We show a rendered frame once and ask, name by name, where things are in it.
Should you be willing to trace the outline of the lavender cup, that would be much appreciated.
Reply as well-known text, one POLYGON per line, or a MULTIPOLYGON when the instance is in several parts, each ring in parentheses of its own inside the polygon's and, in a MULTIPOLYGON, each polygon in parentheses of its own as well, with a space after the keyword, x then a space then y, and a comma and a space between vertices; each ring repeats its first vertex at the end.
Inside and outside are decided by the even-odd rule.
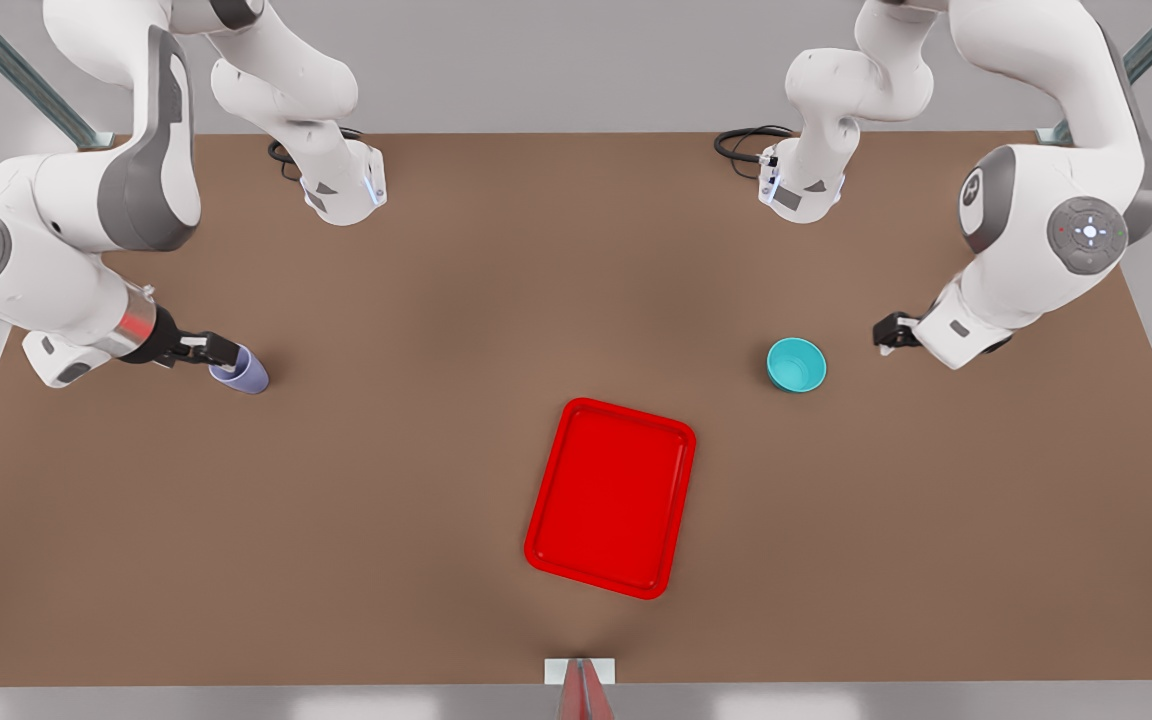
POLYGON ((238 344, 237 361, 233 366, 210 366, 209 372, 225 387, 247 395, 259 395, 270 387, 268 372, 243 344, 238 344))

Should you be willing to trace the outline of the red tray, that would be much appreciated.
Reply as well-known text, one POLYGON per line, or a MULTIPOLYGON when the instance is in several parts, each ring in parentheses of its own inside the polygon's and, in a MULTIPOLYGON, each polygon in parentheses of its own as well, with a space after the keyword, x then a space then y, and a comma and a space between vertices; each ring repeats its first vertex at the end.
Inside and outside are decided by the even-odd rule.
POLYGON ((526 562, 655 600, 669 583, 695 450, 681 420, 573 397, 526 526, 526 562))

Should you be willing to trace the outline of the teal bowl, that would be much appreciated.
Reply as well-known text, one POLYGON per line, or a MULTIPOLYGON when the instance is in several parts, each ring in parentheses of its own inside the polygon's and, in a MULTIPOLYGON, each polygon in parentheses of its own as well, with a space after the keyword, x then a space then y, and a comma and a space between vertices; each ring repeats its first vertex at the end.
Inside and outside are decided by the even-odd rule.
POLYGON ((782 338, 765 355, 765 372, 771 382, 785 392, 806 393, 818 388, 826 379, 826 356, 812 341, 804 338, 782 338))

